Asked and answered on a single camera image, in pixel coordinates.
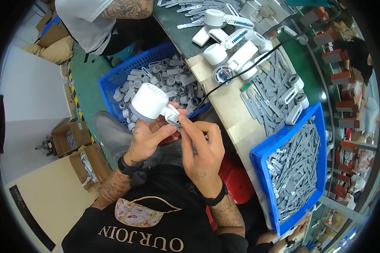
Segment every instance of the green floor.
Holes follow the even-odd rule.
[[[288,39],[289,36],[285,33],[279,35],[279,41],[284,41]],[[324,110],[324,116],[326,121],[326,128],[330,130],[330,116],[332,113],[329,112],[327,105],[327,98],[324,96],[324,88],[321,84],[321,79],[315,68],[314,62],[309,54],[307,48],[302,46],[297,41],[291,41],[284,45],[284,49],[288,54],[296,72],[304,80],[304,92],[307,94],[310,104],[316,104],[321,102]],[[322,49],[314,48],[313,51],[316,54],[317,59],[321,59]],[[105,75],[111,68],[105,61],[100,58],[100,56],[90,54],[86,63],[84,63],[86,53],[79,46],[79,44],[74,43],[73,45],[73,57],[71,58],[71,71],[72,76],[75,81],[75,90],[77,98],[79,100],[81,111],[87,122],[87,125],[92,133],[94,139],[97,139],[96,131],[93,125],[93,115],[101,110],[107,110],[104,100],[100,93],[100,88],[98,86],[98,79]],[[324,78],[327,83],[330,82],[329,74],[331,69],[329,64],[324,64],[322,61],[318,61],[322,72],[324,73]],[[336,87],[332,87],[331,90],[331,104],[339,100]],[[340,140],[343,136],[342,129],[336,129],[336,139]],[[109,163],[115,167],[115,164],[106,154]]]

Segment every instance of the black cable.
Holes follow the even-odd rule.
[[[294,36],[294,37],[292,37],[292,38],[289,38],[288,40],[286,40],[286,41],[284,41],[284,42],[280,42],[277,46],[275,46],[272,50],[270,50],[269,52],[267,52],[265,55],[270,55],[271,53],[273,53],[275,50],[277,50],[279,47],[281,47],[281,46],[284,45],[285,43],[290,42],[290,41],[292,41],[292,40],[294,40],[294,39],[296,39],[296,38],[298,38],[298,37],[300,37],[300,36],[302,36],[302,35],[308,33],[310,30],[313,30],[314,28],[317,28],[317,27],[319,27],[320,25],[325,24],[325,23],[328,23],[328,22],[334,20],[335,18],[337,18],[337,17],[339,16],[339,14],[341,13],[338,3],[334,3],[334,2],[332,2],[332,1],[328,1],[328,3],[331,4],[331,5],[334,5],[334,6],[337,8],[337,10],[338,10],[338,13],[337,13],[334,17],[329,18],[328,20],[324,20],[323,22],[318,23],[318,24],[316,24],[315,26],[307,27],[303,32],[297,34],[296,36]],[[234,78],[236,78],[236,77],[238,77],[238,76],[240,76],[240,75],[242,75],[242,74],[248,72],[249,70],[251,70],[252,68],[254,68],[258,63],[260,63],[264,58],[266,58],[266,57],[262,57],[262,58],[260,58],[256,63],[254,63],[252,66],[250,66],[250,67],[247,68],[246,70],[244,70],[244,71],[242,71],[241,73],[236,74],[236,75],[234,75],[233,77],[227,79],[226,81],[224,81],[223,83],[219,84],[217,87],[215,87],[214,89],[212,89],[209,93],[207,93],[207,94],[205,95],[205,97],[204,97],[204,98],[200,101],[200,103],[197,105],[197,107],[194,109],[194,111],[193,111],[193,113],[190,115],[189,119],[191,119],[191,118],[193,117],[193,115],[194,115],[194,114],[196,113],[196,111],[197,111],[197,110],[198,110],[198,109],[204,104],[204,101],[207,99],[207,97],[208,97],[211,93],[213,93],[213,92],[216,91],[219,87],[223,86],[224,84],[228,83],[229,81],[233,80]]]

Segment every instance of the jeans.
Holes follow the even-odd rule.
[[[166,33],[154,17],[146,19],[117,19],[113,30],[117,34],[112,34],[101,55],[113,55],[126,48],[131,43],[137,41],[134,53],[138,49],[142,51],[156,47],[164,40],[167,40]]]
[[[96,113],[93,116],[93,122],[103,148],[107,150],[112,160],[117,163],[118,159],[130,147],[132,132],[107,112],[101,111]],[[183,167],[181,144],[182,141],[178,140],[164,147],[158,146],[155,153],[144,161],[143,167],[146,168],[158,164],[172,164]]]

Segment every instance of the white t-shirt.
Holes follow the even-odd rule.
[[[355,187],[352,189],[354,193],[358,192],[360,189],[362,189],[366,185],[366,181],[361,176],[358,176],[358,175],[353,175],[350,178],[350,181],[352,183],[356,181]]]
[[[355,131],[365,130],[365,137],[368,138],[376,130],[375,119],[379,114],[379,106],[375,99],[368,98],[368,102],[363,109],[362,117],[359,120],[359,128],[356,128]]]
[[[106,48],[116,19],[100,14],[113,0],[56,0],[56,13],[86,53],[99,55]]]

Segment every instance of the black t-shirt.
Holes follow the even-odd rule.
[[[338,13],[338,10],[337,8],[329,8],[329,7],[324,7],[325,11],[328,13],[328,16],[330,18],[336,16],[336,14]],[[349,13],[348,10],[345,10],[344,8],[341,8],[340,9],[340,14],[334,18],[334,22],[336,23],[340,23],[341,21],[343,21],[345,23],[345,25],[347,26],[347,28],[350,28],[353,24],[353,17],[352,15]]]
[[[248,253],[268,253],[273,247],[272,242],[261,243],[248,248]]]
[[[373,66],[368,65],[369,50],[364,40],[335,40],[332,44],[335,47],[334,49],[340,48],[348,53],[349,65],[360,72],[367,86],[373,73]]]
[[[152,168],[147,183],[104,210],[88,208],[62,242],[69,252],[246,252],[235,234],[216,235],[183,168]]]

